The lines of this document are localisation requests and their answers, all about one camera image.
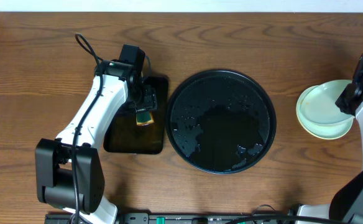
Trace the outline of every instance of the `round tray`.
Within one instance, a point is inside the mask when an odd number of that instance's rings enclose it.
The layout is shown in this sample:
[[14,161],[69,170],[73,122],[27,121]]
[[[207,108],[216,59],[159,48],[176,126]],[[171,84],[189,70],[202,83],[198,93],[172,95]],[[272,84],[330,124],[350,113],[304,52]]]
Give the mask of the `round tray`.
[[253,79],[230,70],[200,72],[170,98],[166,130],[177,153],[206,172],[230,174],[256,164],[276,130],[273,104]]

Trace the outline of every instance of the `stacked plate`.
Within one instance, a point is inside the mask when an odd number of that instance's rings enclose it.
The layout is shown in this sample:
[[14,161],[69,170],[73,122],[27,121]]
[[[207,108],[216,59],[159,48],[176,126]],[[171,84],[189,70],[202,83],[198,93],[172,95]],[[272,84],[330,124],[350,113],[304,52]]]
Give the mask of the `stacked plate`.
[[300,124],[321,139],[337,139],[351,128],[354,117],[340,112],[337,98],[351,80],[334,80],[305,90],[296,104]]

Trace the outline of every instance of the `white background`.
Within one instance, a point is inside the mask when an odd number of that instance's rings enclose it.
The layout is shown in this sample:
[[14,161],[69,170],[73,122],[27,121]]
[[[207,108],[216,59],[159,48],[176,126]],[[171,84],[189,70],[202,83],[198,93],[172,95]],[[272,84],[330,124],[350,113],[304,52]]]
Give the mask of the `white background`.
[[363,0],[0,0],[18,12],[363,12]]

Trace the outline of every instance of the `wooden tabletop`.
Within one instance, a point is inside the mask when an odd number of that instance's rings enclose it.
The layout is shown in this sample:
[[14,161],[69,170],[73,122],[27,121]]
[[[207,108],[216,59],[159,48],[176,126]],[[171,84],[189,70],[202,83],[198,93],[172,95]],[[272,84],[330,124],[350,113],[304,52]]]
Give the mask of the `wooden tabletop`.
[[189,76],[229,68],[269,94],[277,134],[267,155],[237,174],[207,174],[187,164],[165,134],[155,156],[100,151],[105,196],[124,211],[249,213],[260,204],[329,203],[361,170],[354,122],[341,139],[313,137],[295,106],[309,86],[351,79],[363,53],[363,14],[0,13],[0,223],[42,223],[34,149],[69,123],[91,88],[92,56],[123,44],[149,55],[170,92]]

